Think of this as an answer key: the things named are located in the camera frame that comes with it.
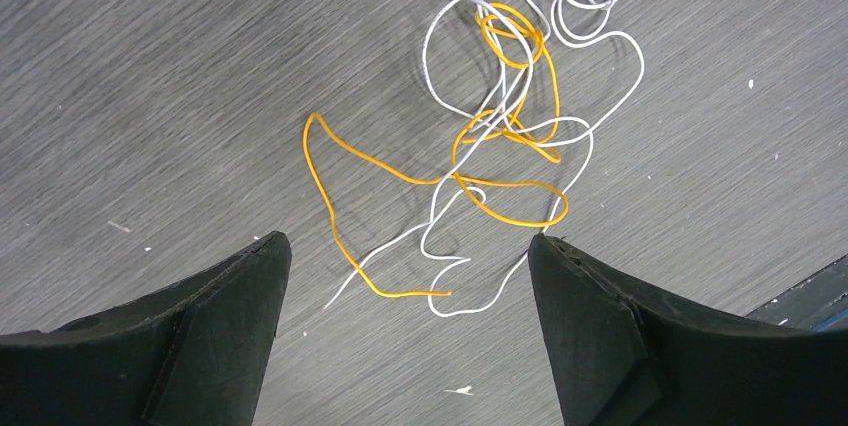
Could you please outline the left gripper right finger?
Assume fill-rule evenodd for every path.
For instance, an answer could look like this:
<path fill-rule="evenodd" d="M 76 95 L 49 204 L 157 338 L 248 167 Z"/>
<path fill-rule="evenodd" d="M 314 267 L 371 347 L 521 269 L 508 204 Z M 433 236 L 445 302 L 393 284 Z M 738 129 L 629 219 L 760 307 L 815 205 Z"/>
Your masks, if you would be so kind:
<path fill-rule="evenodd" d="M 843 425 L 847 329 L 723 312 L 539 234 L 528 250 L 567 425 Z"/>

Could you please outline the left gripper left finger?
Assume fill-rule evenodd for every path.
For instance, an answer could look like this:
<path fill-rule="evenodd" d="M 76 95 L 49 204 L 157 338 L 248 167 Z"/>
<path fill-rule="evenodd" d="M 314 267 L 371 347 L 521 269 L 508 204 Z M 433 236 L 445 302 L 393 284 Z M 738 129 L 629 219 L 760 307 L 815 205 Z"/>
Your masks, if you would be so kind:
<path fill-rule="evenodd" d="M 289 278 L 278 231 L 50 332 L 1 339 L 5 425 L 249 425 Z"/>

